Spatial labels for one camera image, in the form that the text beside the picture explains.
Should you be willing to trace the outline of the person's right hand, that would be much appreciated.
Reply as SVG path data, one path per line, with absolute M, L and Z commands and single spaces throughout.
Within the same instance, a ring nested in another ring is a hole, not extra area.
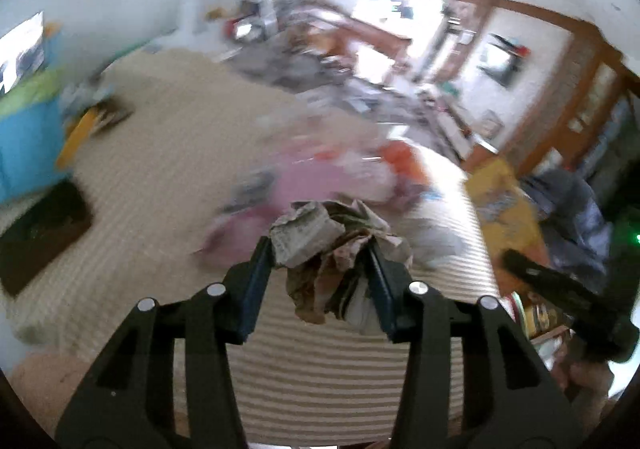
M 579 357 L 578 348 L 570 339 L 555 351 L 550 373 L 570 399 L 572 410 L 584 431 L 593 431 L 610 407 L 608 392 L 614 374 L 608 364 Z

